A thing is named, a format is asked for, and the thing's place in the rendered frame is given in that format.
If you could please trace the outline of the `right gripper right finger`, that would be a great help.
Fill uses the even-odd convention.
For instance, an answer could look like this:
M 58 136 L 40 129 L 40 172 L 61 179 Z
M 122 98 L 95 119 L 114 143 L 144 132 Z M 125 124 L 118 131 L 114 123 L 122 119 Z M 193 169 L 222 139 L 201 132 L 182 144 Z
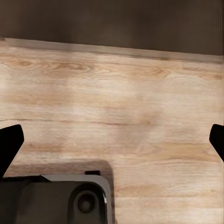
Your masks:
M 209 140 L 224 162 L 224 126 L 214 124 L 210 132 Z

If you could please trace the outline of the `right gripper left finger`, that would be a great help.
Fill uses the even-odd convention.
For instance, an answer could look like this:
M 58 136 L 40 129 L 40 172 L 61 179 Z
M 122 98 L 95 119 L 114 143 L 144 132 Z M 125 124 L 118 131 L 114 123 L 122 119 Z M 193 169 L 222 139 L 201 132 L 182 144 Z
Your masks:
M 21 125 L 0 129 L 0 180 L 24 142 Z

